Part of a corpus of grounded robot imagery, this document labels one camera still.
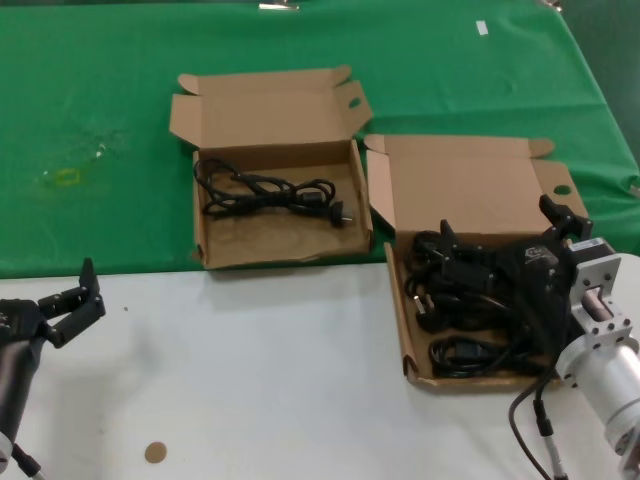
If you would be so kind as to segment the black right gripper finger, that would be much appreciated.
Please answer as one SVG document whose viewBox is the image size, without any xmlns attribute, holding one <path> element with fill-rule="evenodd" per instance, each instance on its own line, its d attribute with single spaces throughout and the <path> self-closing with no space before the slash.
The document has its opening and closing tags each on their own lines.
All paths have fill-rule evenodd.
<svg viewBox="0 0 640 480">
<path fill-rule="evenodd" d="M 440 221 L 438 251 L 444 280 L 473 291 L 493 290 L 496 277 L 492 253 L 480 245 L 462 242 L 445 219 Z"/>
<path fill-rule="evenodd" d="M 543 237 L 556 241 L 569 238 L 584 241 L 591 238 L 591 220 L 575 214 L 567 205 L 555 203 L 544 194 L 539 199 L 539 209 L 550 223 Z"/>
</svg>

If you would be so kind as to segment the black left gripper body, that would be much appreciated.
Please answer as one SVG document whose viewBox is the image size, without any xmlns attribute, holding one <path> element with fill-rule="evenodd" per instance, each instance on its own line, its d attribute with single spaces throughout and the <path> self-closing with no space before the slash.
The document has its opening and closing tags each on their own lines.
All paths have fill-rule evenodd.
<svg viewBox="0 0 640 480">
<path fill-rule="evenodd" d="M 2 299 L 1 345 L 45 337 L 46 318 L 32 300 Z"/>
</svg>

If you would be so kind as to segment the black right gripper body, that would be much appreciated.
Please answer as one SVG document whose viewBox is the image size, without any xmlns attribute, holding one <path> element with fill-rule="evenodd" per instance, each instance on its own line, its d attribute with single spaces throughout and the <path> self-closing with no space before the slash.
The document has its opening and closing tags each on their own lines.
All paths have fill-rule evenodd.
<svg viewBox="0 0 640 480">
<path fill-rule="evenodd" d="M 529 326 L 573 326 L 569 291 L 571 240 L 542 234 L 497 248 L 495 268 L 513 291 L 514 306 Z"/>
</svg>

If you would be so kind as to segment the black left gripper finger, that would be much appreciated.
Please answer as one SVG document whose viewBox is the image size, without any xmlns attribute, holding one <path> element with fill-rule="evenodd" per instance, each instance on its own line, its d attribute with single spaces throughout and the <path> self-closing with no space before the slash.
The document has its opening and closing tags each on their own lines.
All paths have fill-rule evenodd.
<svg viewBox="0 0 640 480">
<path fill-rule="evenodd" d="M 91 258 L 85 258 L 79 286 L 42 298 L 39 311 L 45 318 L 42 333 L 60 349 L 106 315 L 98 277 Z"/>
</svg>

